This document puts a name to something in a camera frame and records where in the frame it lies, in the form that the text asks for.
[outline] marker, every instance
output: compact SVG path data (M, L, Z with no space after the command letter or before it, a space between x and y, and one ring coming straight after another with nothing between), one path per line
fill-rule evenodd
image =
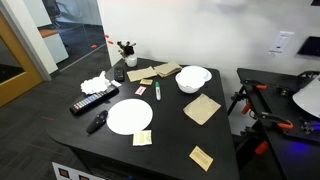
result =
M156 82L155 86L156 86L156 98L158 101L160 101L161 93L160 93L160 84L158 81Z

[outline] door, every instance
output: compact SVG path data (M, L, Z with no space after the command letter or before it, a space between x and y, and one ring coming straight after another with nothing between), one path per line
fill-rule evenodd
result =
M0 107L42 82L27 52L0 12Z

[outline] tv remote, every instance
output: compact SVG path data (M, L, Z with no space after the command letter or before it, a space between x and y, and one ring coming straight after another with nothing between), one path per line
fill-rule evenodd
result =
M114 68L114 80L118 82L124 81L124 70L123 67L117 66Z
M106 123L107 117L108 117L107 110L103 110L102 112L100 112L87 127L87 130L86 130L87 133L92 134L96 130L98 130L101 126L103 126Z
M117 92L119 92L119 89L114 85L110 85L105 91L94 93L86 97L85 99L73 104L70 107L70 111L74 115L79 115L89 110L91 107L99 104L105 97L111 96Z

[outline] crumpled tissue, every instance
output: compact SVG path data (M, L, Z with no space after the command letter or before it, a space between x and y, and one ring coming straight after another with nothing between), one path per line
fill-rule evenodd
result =
M82 92L93 94L105 91L111 85L110 81L105 78L105 71L102 71L99 77L94 77L90 80L85 80L80 86Z

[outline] brown paper napkin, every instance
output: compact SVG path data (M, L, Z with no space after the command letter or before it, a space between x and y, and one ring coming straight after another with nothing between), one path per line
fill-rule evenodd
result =
M164 78L167 76L170 76L171 74L174 74L176 72L181 71L182 67L174 62L162 64L159 66L154 67L154 70L157 72L157 74Z
M189 157L193 159L206 172L213 162L213 159L208 154L203 152L198 146L193 149Z
M188 104L183 111L198 124L203 125L220 106L205 94L201 94L196 100Z
M157 73L153 70L151 66L145 69L129 71L127 72L127 74L129 76L130 82L139 81L144 78L157 76Z

